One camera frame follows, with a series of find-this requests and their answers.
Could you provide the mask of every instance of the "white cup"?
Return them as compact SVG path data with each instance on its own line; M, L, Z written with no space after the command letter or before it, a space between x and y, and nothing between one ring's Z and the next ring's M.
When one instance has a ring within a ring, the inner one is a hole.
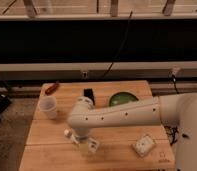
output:
M44 96L38 103L39 110L45 113L49 119L55 119L57 117L56 105L56 98L53 96Z

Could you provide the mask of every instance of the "black cable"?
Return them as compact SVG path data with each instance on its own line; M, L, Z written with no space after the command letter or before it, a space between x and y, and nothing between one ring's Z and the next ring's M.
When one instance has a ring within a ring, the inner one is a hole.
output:
M127 23L127 28L126 28L126 31L125 31L125 33L124 33L124 38L123 38L123 40L122 40L122 42L121 42L121 45L120 45L120 47L119 47L119 49L118 49L118 51L117 51L117 53L116 53L116 55L115 55L115 57L114 57L114 59L113 59L113 62L111 62L111 64L110 64L110 66L108 67L108 69L104 72L104 74L101 76L101 79L102 78L104 78L109 72L110 72L110 70L112 69L112 67L113 67L113 65L114 65L114 61L115 61L115 59L117 59L118 57L119 57L119 55L121 54L121 52L122 52L122 50L124 49L124 46L125 46L125 44L126 44L126 42L127 42L127 37L128 37L128 33L129 33L129 28L130 28L130 21L131 21L131 19L132 19L132 16L133 16L133 11L131 11L130 12L130 15L129 15L129 18L128 18L128 23Z
M176 76L174 74L172 74L172 82L173 82L174 89L175 89L176 93L179 94L179 91L177 89L177 84L176 84L177 83ZM172 141L170 142L170 145L172 146L173 144L175 144L178 141L176 139L176 134L179 133L178 128L171 127L171 126L165 126L165 128L170 131L170 132L167 132L167 135L172 137Z
M176 82L176 77L175 77L175 75L172 75L172 82L173 82L174 89L175 89L176 93L179 94L179 91L178 91L178 89L177 89L177 84L176 84L177 82Z
M172 146L175 144L178 140L176 139L176 134L179 133L177 127L171 127L171 126L165 126L165 129L167 130L167 135L172 137L172 140L170 142L170 145Z
M2 80L2 79L0 78L0 83L3 84L3 86L5 87L5 89L7 90L8 93L11 93L11 92L12 92L11 86L9 86L8 83L7 83L6 81L4 81L4 80Z
M4 11L2 11L2 14L4 15L6 12L8 12L8 10L17 2L17 0L13 0L8 6L7 8L4 9Z

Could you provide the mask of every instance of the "black wall panel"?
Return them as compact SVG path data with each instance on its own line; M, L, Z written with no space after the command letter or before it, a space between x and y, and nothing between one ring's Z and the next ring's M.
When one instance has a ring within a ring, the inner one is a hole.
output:
M197 19L0 21L0 63L197 61Z

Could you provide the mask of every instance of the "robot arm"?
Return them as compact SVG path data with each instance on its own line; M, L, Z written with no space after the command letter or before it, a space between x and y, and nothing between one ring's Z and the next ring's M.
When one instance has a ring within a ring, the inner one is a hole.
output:
M114 107L93 109L93 102L81 97L68 124L79 138L92 128L128 125L179 125L176 170L197 170L197 93L154 97Z
M154 97L102 109L93 109L91 99L80 97L69 115L68 124L79 137L88 136L91 128L99 127L178 125L177 105L183 96Z

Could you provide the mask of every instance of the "wooden table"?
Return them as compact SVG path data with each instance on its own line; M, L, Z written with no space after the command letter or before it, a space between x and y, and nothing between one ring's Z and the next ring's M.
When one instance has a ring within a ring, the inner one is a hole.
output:
M50 84L44 84L41 95ZM66 118L83 89L92 88L96 107L108 106L109 98L119 91L135 94L140 100L152 97L146 81L64 83L53 94L58 101L58 118L49 120L38 108L30 128L20 171L131 171L174 167L174 155L162 126L93 129L92 136L101 145L93 156L83 156L77 146L64 137ZM131 144L149 133L157 143L151 153L141 158Z

